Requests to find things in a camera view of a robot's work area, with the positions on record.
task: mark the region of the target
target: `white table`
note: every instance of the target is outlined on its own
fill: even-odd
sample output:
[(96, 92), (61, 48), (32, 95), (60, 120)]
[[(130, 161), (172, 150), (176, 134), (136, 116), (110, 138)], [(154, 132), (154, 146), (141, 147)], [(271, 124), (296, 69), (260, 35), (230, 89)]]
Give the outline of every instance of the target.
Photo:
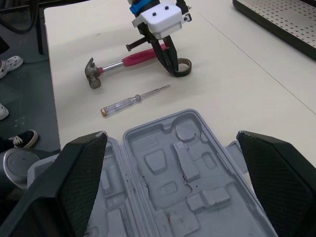
[[(92, 0), (47, 8), (61, 146), (99, 130), (120, 141), (134, 126), (193, 108), (223, 146), (239, 130), (262, 133), (292, 143), (316, 166), (315, 114), (203, 17), (203, 6), (212, 8), (207, 2), (195, 1), (193, 21), (172, 35), (179, 57), (193, 63), (191, 75), (172, 78), (153, 59), (101, 76), (102, 85), (96, 90), (83, 72), (89, 58), (93, 56), (97, 66), (118, 61), (128, 55), (125, 45), (141, 37), (131, 24), (134, 16), (128, 2)], [(144, 44), (132, 53), (149, 47)], [(103, 118), (100, 113), (106, 105), (167, 84), (169, 89), (115, 116)]]
[(233, 0), (198, 0), (193, 5), (210, 24), (316, 114), (315, 60), (241, 14), (234, 8)]

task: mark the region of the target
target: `screwdriver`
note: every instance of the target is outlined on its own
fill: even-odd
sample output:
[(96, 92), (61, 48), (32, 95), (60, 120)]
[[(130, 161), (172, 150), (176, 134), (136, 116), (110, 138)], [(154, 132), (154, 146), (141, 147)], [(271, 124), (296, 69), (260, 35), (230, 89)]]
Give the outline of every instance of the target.
[(112, 104), (110, 106), (102, 108), (101, 113), (104, 117), (113, 115), (113, 114), (115, 114), (115, 113), (117, 113), (125, 108), (128, 108), (130, 106), (135, 105), (136, 103), (141, 102), (143, 99), (148, 98), (148, 97), (150, 97), (150, 96), (152, 96), (152, 95), (158, 93), (159, 91), (166, 89), (168, 87), (170, 87), (170, 85), (166, 85), (164, 87), (157, 88), (155, 90), (149, 91), (149, 92), (142, 94), (142, 95), (135, 95), (134, 97), (127, 98), (125, 100), (122, 100), (122, 101), (117, 102), (115, 104)]

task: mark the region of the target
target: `person's foot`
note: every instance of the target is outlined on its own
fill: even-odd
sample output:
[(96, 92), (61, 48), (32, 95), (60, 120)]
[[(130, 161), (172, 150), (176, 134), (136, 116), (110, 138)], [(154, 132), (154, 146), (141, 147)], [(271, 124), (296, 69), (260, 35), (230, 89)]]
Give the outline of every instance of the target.
[(23, 59), (19, 56), (11, 57), (7, 60), (1, 60), (0, 79), (3, 78), (8, 72), (11, 72), (23, 64)]
[(8, 140), (10, 140), (13, 143), (14, 147), (30, 148), (36, 143), (38, 138), (39, 136), (37, 132), (29, 130), (17, 136), (11, 137)]
[(5, 119), (9, 115), (9, 111), (6, 109), (5, 106), (0, 104), (0, 120)]

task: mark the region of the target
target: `hammer handle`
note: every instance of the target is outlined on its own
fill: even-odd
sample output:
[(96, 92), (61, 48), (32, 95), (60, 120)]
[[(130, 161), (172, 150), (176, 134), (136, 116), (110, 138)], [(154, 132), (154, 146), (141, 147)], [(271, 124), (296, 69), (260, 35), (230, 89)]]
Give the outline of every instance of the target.
[[(161, 45), (161, 48), (163, 50), (166, 49), (166, 46), (164, 44)], [(142, 62), (145, 62), (151, 58), (155, 58), (156, 54), (153, 48), (145, 50), (145, 51), (141, 51), (138, 53), (134, 53), (126, 58), (124, 58), (123, 64), (125, 67), (129, 67), (129, 66), (133, 66)]]

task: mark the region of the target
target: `claw hammer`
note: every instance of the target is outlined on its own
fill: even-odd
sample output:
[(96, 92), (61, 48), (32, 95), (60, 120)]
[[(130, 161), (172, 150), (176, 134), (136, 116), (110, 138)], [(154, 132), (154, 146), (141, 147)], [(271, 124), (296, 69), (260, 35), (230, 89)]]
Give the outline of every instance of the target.
[[(166, 47), (164, 44), (162, 44), (161, 48), (165, 50)], [(87, 63), (87, 66), (85, 66), (84, 73), (89, 81), (90, 87), (92, 89), (96, 89), (101, 86), (101, 81), (99, 79), (99, 76), (103, 74), (104, 72), (107, 72), (109, 70), (112, 70), (121, 66), (124, 66), (124, 67), (133, 66), (133, 65), (145, 62), (154, 57), (156, 57), (156, 54), (155, 54), (154, 49), (151, 48), (151, 49), (127, 56), (126, 58), (123, 58), (121, 61), (107, 65), (102, 68), (96, 68), (93, 62), (93, 58), (91, 58), (89, 62)]]

